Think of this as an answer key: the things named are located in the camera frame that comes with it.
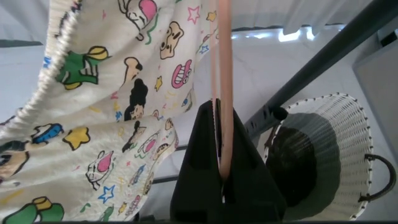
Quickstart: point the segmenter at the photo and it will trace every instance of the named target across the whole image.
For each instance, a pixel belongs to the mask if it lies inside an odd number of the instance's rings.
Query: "brown handle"
[[[385,196],[385,194],[387,194],[394,188],[394,186],[397,182],[396,170],[395,170],[394,166],[387,159],[385,159],[384,157],[378,156],[378,155],[373,155],[373,154],[365,154],[365,159],[368,159],[369,161],[374,161],[374,160],[378,159],[381,162],[383,162],[387,166],[388,171],[390,173],[390,181],[378,193],[375,193],[372,195],[367,194],[367,196],[361,196],[359,198],[358,202],[365,202],[365,201],[371,202],[371,201],[374,201],[376,199],[379,199],[379,198]]]

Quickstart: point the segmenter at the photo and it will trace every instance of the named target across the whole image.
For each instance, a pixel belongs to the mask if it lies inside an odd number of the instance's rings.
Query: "white laundry basket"
[[[285,220],[355,220],[368,202],[393,188],[394,167],[386,159],[373,155],[368,118],[356,99],[337,93],[302,100],[286,110],[288,117],[269,137],[264,162],[281,127],[298,129],[307,135],[314,148],[317,179],[308,197],[287,209]],[[370,195],[375,159],[385,163],[391,179],[384,189]]]

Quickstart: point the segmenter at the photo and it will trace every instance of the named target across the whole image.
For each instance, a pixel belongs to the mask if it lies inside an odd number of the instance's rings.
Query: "beige rod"
[[[231,40],[231,1],[218,0],[218,33],[221,79],[221,147],[220,176],[226,180],[231,169],[233,146],[233,64]]]

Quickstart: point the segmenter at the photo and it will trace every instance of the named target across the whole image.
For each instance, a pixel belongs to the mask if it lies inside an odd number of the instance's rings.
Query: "patterned fabric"
[[[218,38],[208,2],[51,0],[42,72],[74,14],[77,26],[35,128],[0,146],[3,223],[134,218],[178,146],[171,118],[195,103],[195,66]]]

